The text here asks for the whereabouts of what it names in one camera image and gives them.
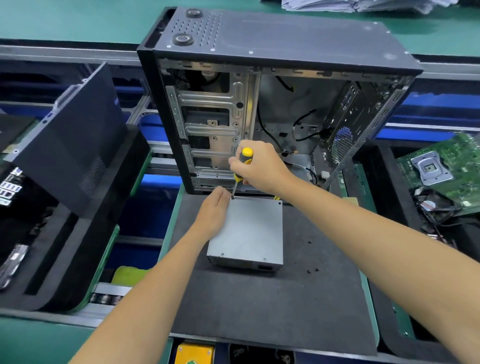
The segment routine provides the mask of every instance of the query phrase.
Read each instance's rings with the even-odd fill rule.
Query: screwdriver handle
[[[253,150],[252,148],[243,148],[241,150],[241,153],[240,153],[240,156],[239,156],[239,160],[240,162],[244,163],[244,164],[250,164],[252,162],[252,159],[253,159]],[[238,174],[234,173],[233,177],[235,177],[235,182],[240,182],[240,181],[243,181],[243,177],[242,176],[239,176]]]

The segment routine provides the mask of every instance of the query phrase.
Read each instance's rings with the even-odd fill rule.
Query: gray work mat
[[[183,195],[170,249],[204,199]],[[276,273],[213,266],[205,245],[172,333],[376,355],[357,266],[292,206],[283,207],[283,238],[284,265]]]

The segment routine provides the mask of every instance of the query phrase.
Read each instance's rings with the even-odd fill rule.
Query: yellow and black screwdriver
[[[252,148],[243,148],[240,153],[239,160],[240,162],[244,164],[250,164],[253,159],[253,150]],[[233,186],[233,191],[232,191],[232,200],[233,196],[235,195],[235,190],[237,189],[237,185],[239,182],[243,181],[243,177],[239,176],[238,174],[234,173],[233,177],[235,178],[235,186]]]

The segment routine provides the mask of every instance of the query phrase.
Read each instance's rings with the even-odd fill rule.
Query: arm
[[[480,264],[295,177],[271,144],[242,141],[238,151],[246,146],[253,149],[252,163],[232,157],[232,171],[292,203],[459,360],[478,363]]]
[[[217,187],[173,249],[133,287],[70,363],[157,364],[203,245],[225,222],[230,193]]]

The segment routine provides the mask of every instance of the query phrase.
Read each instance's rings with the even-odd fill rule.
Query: paper
[[[282,9],[292,12],[384,12],[415,10],[429,14],[436,5],[450,6],[458,0],[282,0]]]

